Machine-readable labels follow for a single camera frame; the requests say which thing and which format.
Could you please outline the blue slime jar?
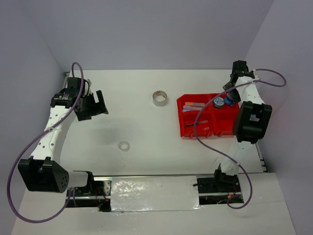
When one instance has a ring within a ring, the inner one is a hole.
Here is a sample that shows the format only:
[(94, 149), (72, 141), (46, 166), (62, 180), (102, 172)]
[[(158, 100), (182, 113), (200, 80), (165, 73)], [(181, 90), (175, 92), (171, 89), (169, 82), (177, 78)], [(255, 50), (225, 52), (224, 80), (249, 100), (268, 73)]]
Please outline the blue slime jar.
[(224, 98), (224, 104), (228, 106), (233, 106), (235, 104), (234, 99), (230, 96), (230, 94), (226, 94)]
[(224, 99), (222, 97), (217, 97), (213, 100), (213, 106), (216, 109), (222, 109), (224, 106)]

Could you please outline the orange highlighter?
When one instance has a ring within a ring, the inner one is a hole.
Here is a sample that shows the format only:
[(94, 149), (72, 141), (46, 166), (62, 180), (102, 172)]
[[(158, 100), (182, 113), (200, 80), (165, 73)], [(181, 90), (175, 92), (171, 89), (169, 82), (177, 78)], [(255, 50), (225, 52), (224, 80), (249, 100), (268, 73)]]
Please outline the orange highlighter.
[(185, 105), (203, 107), (205, 104), (204, 103), (196, 103), (196, 102), (185, 102)]

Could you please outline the pink highlighter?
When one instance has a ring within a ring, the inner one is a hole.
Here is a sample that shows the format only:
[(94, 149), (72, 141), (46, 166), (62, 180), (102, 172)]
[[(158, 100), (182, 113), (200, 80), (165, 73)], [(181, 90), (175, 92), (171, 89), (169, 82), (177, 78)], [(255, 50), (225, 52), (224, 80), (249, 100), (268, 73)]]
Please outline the pink highlighter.
[(189, 106), (189, 105), (183, 105), (183, 109), (184, 110), (201, 110), (202, 107), (198, 107), (198, 106)]

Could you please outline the small clear tape roll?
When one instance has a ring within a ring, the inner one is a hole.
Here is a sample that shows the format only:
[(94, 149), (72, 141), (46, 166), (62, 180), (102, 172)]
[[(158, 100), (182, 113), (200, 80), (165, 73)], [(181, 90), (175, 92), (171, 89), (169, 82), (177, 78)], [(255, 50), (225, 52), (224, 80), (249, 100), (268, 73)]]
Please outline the small clear tape roll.
[(119, 143), (118, 148), (123, 152), (127, 152), (130, 150), (130, 145), (128, 142), (122, 141)]

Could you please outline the large grey tape roll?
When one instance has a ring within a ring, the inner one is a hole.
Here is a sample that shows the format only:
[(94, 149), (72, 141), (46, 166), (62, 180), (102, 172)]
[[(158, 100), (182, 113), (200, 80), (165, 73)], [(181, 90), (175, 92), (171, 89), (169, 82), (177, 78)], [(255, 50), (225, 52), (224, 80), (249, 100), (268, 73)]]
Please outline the large grey tape roll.
[(168, 100), (167, 93), (164, 91), (155, 91), (152, 95), (152, 102), (157, 107), (163, 107)]

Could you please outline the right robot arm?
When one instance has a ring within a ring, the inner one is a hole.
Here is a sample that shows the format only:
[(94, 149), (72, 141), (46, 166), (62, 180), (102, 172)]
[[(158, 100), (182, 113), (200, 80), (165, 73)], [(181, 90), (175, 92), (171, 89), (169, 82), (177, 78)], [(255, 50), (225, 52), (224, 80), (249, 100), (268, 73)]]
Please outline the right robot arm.
[(249, 149), (266, 133), (272, 106), (261, 99), (256, 81), (257, 77), (248, 70), (246, 61), (238, 60), (233, 63), (230, 81), (223, 86), (225, 91), (232, 89), (226, 93), (226, 103), (241, 105), (233, 124), (232, 132), (236, 140), (228, 154), (230, 158), (224, 159), (214, 172), (213, 188), (217, 191), (236, 185), (239, 165)]

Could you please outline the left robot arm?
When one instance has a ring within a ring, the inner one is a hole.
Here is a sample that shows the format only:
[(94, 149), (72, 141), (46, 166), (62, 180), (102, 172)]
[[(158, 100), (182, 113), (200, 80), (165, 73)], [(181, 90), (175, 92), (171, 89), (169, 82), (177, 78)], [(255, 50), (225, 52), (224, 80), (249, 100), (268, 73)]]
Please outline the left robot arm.
[(51, 99), (45, 134), (28, 159), (21, 159), (18, 171), (29, 191), (63, 193), (78, 188), (84, 195), (96, 189), (93, 174), (87, 170), (66, 170), (61, 166), (61, 151), (74, 120), (85, 121), (107, 114), (102, 92), (91, 91), (90, 80), (69, 77), (67, 86)]

